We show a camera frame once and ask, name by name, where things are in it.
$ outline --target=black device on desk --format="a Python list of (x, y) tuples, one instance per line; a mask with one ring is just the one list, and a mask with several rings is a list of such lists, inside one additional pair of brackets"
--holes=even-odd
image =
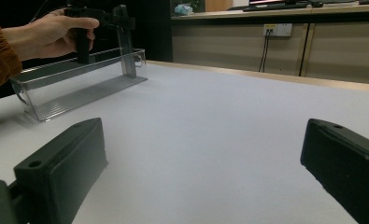
[(248, 8), (243, 11), (265, 11), (265, 10), (282, 10), (293, 8), (305, 8), (313, 6), (314, 2), (297, 1), (297, 0), (249, 0)]

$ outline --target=power cord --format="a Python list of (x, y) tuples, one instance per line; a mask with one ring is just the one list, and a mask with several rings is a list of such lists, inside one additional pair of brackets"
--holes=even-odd
[(268, 45), (269, 45), (269, 37), (271, 36), (272, 30), (267, 29), (265, 33), (265, 39), (263, 41), (263, 56), (261, 58), (259, 72), (261, 72), (261, 68), (263, 68), (263, 72), (265, 71), (265, 61), (266, 55), (268, 54)]

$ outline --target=person's arm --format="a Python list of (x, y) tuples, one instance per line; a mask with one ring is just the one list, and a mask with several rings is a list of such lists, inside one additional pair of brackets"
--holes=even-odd
[(64, 10), (52, 11), (30, 24), (0, 28), (0, 85), (21, 71), (21, 62), (34, 58), (54, 58), (76, 51), (73, 28), (87, 29), (90, 49), (93, 29), (99, 21), (92, 18), (70, 18)]

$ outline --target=wrist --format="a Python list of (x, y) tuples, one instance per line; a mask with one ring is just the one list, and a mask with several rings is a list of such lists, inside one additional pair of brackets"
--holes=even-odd
[(32, 33), (28, 26), (5, 28), (1, 32), (21, 61), (36, 58), (36, 48), (32, 44)]

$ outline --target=power outlet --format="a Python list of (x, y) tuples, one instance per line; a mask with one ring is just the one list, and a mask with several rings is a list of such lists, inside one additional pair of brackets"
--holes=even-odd
[(270, 36), (291, 36), (292, 23), (264, 24), (263, 35), (270, 30)]

